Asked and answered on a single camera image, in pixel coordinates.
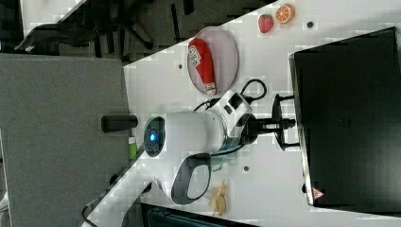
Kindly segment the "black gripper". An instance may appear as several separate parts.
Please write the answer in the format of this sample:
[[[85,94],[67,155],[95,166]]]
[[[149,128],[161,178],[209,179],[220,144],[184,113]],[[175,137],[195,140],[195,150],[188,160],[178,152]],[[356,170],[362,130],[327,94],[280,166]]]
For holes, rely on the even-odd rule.
[[[262,122],[262,124],[289,124],[289,125],[294,125],[295,124],[295,119],[289,119],[289,118],[280,118],[280,119],[273,119],[273,118],[261,118],[259,121]],[[247,123],[244,126],[244,129],[242,131],[242,143],[243,144],[251,144],[253,143],[259,134],[261,133],[279,133],[280,131],[292,129],[292,127],[284,127],[284,128],[265,128],[261,127],[261,125],[258,122],[258,119],[252,114]]]

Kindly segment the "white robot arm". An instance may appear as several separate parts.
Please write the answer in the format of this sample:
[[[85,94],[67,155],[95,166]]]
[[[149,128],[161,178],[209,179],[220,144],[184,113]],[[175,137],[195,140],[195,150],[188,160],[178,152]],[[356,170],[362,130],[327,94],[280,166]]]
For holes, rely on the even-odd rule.
[[[91,212],[82,214],[80,227],[122,227],[132,204],[152,183],[176,204],[199,200],[210,184],[212,159],[242,149],[260,134],[273,133],[280,147],[288,148],[283,134],[295,121],[282,116],[283,100],[282,96],[274,99],[271,117],[256,118],[253,98],[229,90],[202,112],[151,118],[145,127],[143,152],[101,195]]]

